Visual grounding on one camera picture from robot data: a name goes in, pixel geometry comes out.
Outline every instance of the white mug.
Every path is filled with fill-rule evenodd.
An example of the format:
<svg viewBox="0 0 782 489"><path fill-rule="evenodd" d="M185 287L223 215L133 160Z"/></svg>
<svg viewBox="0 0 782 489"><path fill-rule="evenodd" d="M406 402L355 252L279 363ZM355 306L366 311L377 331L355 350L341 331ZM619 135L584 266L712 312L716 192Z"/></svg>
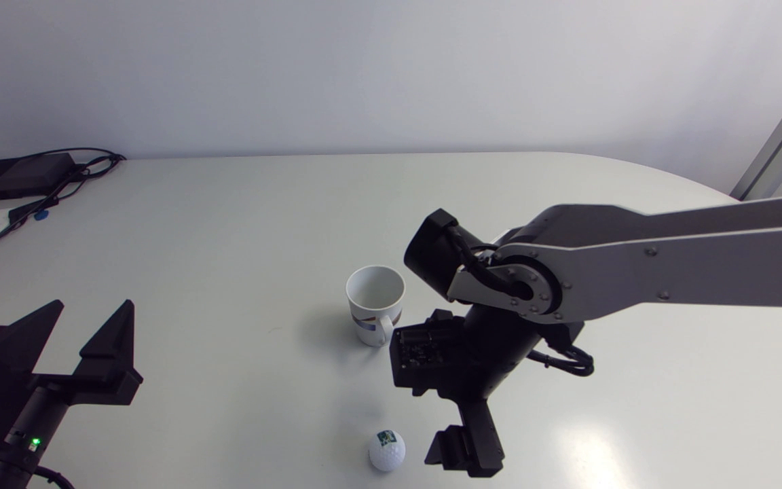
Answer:
<svg viewBox="0 0 782 489"><path fill-rule="evenodd" d="M357 269L348 278L348 307L360 341L369 346L388 343L403 313L401 300L405 291L406 283L400 273L381 264Z"/></svg>

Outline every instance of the golf ball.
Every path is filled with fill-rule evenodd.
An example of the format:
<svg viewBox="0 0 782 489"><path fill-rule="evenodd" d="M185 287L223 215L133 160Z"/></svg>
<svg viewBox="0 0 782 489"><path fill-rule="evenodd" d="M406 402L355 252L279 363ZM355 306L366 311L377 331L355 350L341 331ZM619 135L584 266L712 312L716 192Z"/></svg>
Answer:
<svg viewBox="0 0 782 489"><path fill-rule="evenodd" d="M393 471L403 464L406 444L397 431L379 431L370 439L369 453L374 467L381 471Z"/></svg>

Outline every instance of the black cable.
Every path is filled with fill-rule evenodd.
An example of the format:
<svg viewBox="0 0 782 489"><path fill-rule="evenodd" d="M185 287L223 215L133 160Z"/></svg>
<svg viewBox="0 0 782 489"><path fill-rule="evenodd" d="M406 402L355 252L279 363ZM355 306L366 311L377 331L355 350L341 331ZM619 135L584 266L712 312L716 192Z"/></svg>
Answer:
<svg viewBox="0 0 782 489"><path fill-rule="evenodd" d="M88 171L87 171L87 170L85 170L85 173L84 173L83 175L84 175L84 176L86 176L86 175L89 175ZM60 196L60 197L59 197L59 201L63 201L63 200L65 200L66 198L69 198L69 197L73 196L75 193L77 193L77 191L79 191L79 189L80 189L81 187L83 187L83 184L84 184L84 183L87 183L87 182L89 182L89 179L83 179L83 180L81 180L81 181L80 181L80 183L78 183L78 184L77 184L77 187L75 187L75 189L74 189L73 191L71 191L71 192L69 192L69 193L67 193L67 194L65 194L65 195L62 195L62 196Z"/></svg>
<svg viewBox="0 0 782 489"><path fill-rule="evenodd" d="M460 233L457 232L456 229L447 227L446 232L448 238L451 239L452 244L457 248L460 263L462 263L463 266L466 266L466 269L469 270L469 273L477 281L494 291L500 291L503 294L521 298L521 294L515 290L515 286L513 286L512 282L500 278L500 276L494 274L491 270L488 270L487 267L479 261L479 258L472 254L469 245L466 244L465 239L463 236L460 236Z"/></svg>
<svg viewBox="0 0 782 489"><path fill-rule="evenodd" d="M56 484L60 489L74 489L74 486L71 485L71 482L69 482L68 479L65 479L65 476L61 473L57 473L57 471L50 470L47 467L38 465L38 467L35 467L35 475L44 477L44 479L47 479L48 484Z"/></svg>
<svg viewBox="0 0 782 489"><path fill-rule="evenodd" d="M536 350L527 353L527 358L544 364L545 368L554 367L578 377L586 377L593 373L593 357L577 346L569 347L565 352L561 352L561 355L571 360L557 359Z"/></svg>
<svg viewBox="0 0 782 489"><path fill-rule="evenodd" d="M37 201L37 205L32 207L30 210L26 211L21 216L17 217L12 221L10 225L8 225L5 229L0 231L0 239L4 238L4 236L7 236L10 232L14 231L15 229L18 229L18 227L22 226L24 222L26 222L26 219L28 219L32 214L37 213L37 211L40 211L43 209L46 204L51 201L53 198L56 197L56 195L62 191L63 188L65 188L66 185L71 183L72 177L74 177L75 174L73 173L71 176L68 177L68 179L65 179L62 183L60 183L59 186L54 189L53 192L50 192L50 195L47 195L47 197L41 199L40 201Z"/></svg>
<svg viewBox="0 0 782 489"><path fill-rule="evenodd" d="M490 242L482 242L482 244L476 244L475 247L469 247L469 251L484 251L484 250L491 250L496 251L497 247L496 244L490 244Z"/></svg>
<svg viewBox="0 0 782 489"><path fill-rule="evenodd" d="M12 223L8 225L2 232L0 232L0 239L4 238L4 236L7 236L10 234L10 232L15 231L20 226L24 225L26 222L26 219L28 219L32 214L38 213L38 211L45 209L48 207L49 203L51 201L54 201L54 199L57 199L59 192L61 192L66 186L68 186L70 183L76 183L80 182L80 185L77 186L77 188L74 189L73 192L69 192L65 196L65 198L69 198L73 196L83 184L89 180L89 179L98 179L99 177L105 176L109 171L113 170L114 167L116 167L122 160L125 160L123 155L109 151L109 149L102 149L102 148L93 148L89 146L81 146L81 147L74 147L74 148L62 148L62 149L51 149L50 151L42 151L39 153L34 153L31 155L25 155L24 157L19 157L17 159L26 159L26 158L35 158L43 155L49 155L54 153L62 153L62 152L68 152L68 151L99 151L105 153L105 156L94 158L87 164L79 164L77 167L75 167L74 173L71 173L68 177L66 177L65 180L62 181L61 185L57 186L56 189L54 189L53 192L50 192L47 197L41 199L37 202L37 205L34 207L31 207L30 210L26 211L24 214L22 214L19 217L16 217L12 220ZM96 171L95 173L91 173L89 170L89 167L100 164L103 161L109 161L109 165L100 171Z"/></svg>

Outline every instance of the mug handle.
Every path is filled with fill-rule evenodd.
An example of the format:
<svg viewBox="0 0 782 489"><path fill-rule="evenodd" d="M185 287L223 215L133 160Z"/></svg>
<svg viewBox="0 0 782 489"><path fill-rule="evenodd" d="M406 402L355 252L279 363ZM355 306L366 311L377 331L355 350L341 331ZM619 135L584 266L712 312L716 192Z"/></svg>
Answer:
<svg viewBox="0 0 782 489"><path fill-rule="evenodd" d="M376 327L382 330L382 341L379 343L379 346L382 346L382 344L385 344L385 341L388 341L388 335L385 334L385 331L392 331L394 323L391 322L390 316L381 316L381 318L376 319Z"/></svg>

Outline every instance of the golf ball logo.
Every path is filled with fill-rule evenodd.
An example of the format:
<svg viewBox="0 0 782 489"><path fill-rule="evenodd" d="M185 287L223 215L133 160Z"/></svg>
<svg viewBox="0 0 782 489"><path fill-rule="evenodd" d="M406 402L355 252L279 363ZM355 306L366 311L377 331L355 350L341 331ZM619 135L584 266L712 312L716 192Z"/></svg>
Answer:
<svg viewBox="0 0 782 489"><path fill-rule="evenodd" d="M381 431L381 433L376 434L376 437L379 439L379 446L397 442L397 437L394 436L394 431L391 430Z"/></svg>

